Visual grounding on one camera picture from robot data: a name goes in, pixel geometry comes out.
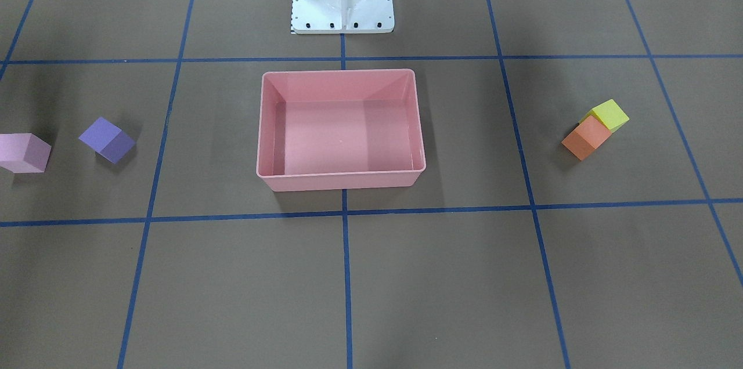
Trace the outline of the purple foam block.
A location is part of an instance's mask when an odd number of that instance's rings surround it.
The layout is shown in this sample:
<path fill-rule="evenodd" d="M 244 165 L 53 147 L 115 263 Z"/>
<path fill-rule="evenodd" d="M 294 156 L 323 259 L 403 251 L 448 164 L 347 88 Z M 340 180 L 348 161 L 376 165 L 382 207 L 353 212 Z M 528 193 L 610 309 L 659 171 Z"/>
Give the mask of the purple foam block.
<path fill-rule="evenodd" d="M 135 147 L 135 140 L 102 116 L 78 139 L 112 164 L 117 164 Z"/>

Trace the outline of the orange foam block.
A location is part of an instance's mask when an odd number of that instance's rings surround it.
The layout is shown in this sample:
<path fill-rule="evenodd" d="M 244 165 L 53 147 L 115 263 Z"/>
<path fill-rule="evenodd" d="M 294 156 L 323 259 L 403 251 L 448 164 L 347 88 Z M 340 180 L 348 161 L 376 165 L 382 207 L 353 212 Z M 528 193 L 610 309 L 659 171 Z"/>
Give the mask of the orange foam block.
<path fill-rule="evenodd" d="M 562 140 L 561 144 L 582 162 L 599 149 L 610 136 L 610 129 L 589 115 Z"/>

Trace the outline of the pink foam block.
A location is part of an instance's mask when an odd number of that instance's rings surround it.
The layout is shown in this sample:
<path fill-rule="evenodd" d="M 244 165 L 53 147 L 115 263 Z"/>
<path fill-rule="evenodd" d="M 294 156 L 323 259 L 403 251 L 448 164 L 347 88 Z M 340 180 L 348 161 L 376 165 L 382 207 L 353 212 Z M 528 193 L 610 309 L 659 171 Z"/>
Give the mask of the pink foam block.
<path fill-rule="evenodd" d="M 1 134 L 1 167 L 11 173 L 44 173 L 51 146 L 32 133 Z"/>

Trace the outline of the yellow foam block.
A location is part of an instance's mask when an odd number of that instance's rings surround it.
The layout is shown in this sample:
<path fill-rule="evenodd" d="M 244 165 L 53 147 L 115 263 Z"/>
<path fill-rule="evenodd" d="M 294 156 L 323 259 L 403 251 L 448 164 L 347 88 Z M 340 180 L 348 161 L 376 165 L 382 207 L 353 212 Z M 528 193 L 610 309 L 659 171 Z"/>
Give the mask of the yellow foam block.
<path fill-rule="evenodd" d="M 608 99 L 608 101 L 593 107 L 581 121 L 586 120 L 589 116 L 602 123 L 611 133 L 618 131 L 621 126 L 630 120 L 614 99 Z"/>

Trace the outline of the pink plastic bin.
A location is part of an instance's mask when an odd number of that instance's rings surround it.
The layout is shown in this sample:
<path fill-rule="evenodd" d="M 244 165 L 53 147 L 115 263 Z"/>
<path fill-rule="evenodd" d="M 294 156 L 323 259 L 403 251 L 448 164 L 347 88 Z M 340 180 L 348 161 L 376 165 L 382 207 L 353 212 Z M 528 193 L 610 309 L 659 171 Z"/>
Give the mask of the pink plastic bin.
<path fill-rule="evenodd" d="M 263 74 L 255 173 L 272 191 L 409 187 L 426 168 L 413 70 Z"/>

